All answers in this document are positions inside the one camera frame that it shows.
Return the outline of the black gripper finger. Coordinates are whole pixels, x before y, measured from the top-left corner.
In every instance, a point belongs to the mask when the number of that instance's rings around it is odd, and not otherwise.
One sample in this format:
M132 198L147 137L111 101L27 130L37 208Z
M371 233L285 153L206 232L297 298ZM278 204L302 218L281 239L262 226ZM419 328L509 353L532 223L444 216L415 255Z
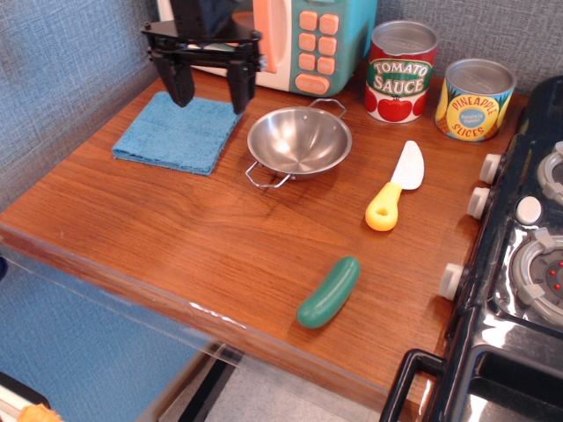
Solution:
M175 55L151 53L151 60L157 68L173 102L180 107L187 106L194 97L194 80L191 66Z
M231 102L235 114L245 111L255 93L256 69L243 61L232 61L227 68Z

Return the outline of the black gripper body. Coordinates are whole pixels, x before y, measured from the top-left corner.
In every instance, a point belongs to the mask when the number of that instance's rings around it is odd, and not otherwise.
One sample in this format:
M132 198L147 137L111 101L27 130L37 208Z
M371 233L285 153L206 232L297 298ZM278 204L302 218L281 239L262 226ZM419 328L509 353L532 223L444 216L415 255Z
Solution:
M178 53L197 66L227 68L241 62L245 69L261 71L260 33L236 23L237 1L171 1L172 19L146 23L152 53Z

